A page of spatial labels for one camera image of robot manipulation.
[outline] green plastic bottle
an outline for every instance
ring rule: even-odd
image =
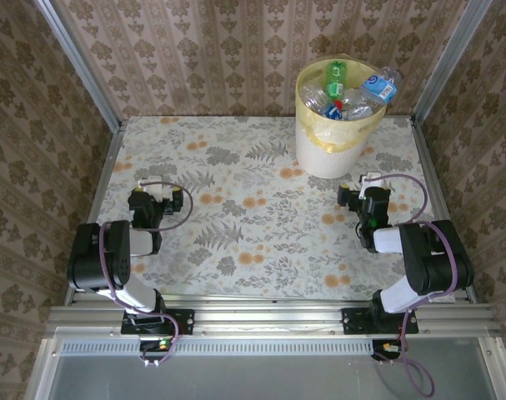
[[[345,78],[347,77],[347,65],[345,62],[332,61],[327,68],[327,94],[333,100],[343,97]]]

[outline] patterned wallpaper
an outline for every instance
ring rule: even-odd
[[[0,399],[23,398],[110,136],[33,2],[0,0]]]
[[[423,130],[506,345],[506,2],[493,1]]]
[[[118,115],[293,115],[302,66],[399,68],[410,114],[467,0],[56,0]]]

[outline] water bottle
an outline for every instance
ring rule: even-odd
[[[316,83],[304,85],[299,89],[304,105],[319,115],[330,119],[342,119],[342,113],[327,93]]]
[[[385,106],[397,93],[400,83],[401,74],[398,71],[383,67],[360,86],[360,91],[369,100]]]
[[[342,118],[346,121],[371,117],[377,108],[377,104],[367,99],[358,89],[346,90],[342,103]]]
[[[327,94],[334,101],[343,96],[347,65],[345,62],[332,61],[327,68]]]

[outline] floral tablecloth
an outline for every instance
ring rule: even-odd
[[[100,223],[131,219],[138,179],[161,176],[188,188],[193,214],[163,233],[158,255],[133,257],[134,273],[163,293],[369,299],[403,276],[401,255],[361,248],[355,213],[336,204],[340,183],[367,171],[423,180],[407,117],[385,118],[354,169],[325,180],[295,159],[293,117],[135,117],[128,122]],[[409,180],[388,181],[391,223],[423,202]],[[165,217],[170,225],[187,213]],[[423,219],[431,220],[430,205]]]

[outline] trash can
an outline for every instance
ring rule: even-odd
[[[358,88],[377,68],[346,54],[322,57],[306,66],[295,85],[295,131],[297,161],[318,178],[340,178],[350,171],[365,148],[368,135],[382,120],[386,107],[357,121],[334,121],[307,108],[299,89],[307,83],[325,87],[326,71],[332,61],[347,64],[346,88]]]

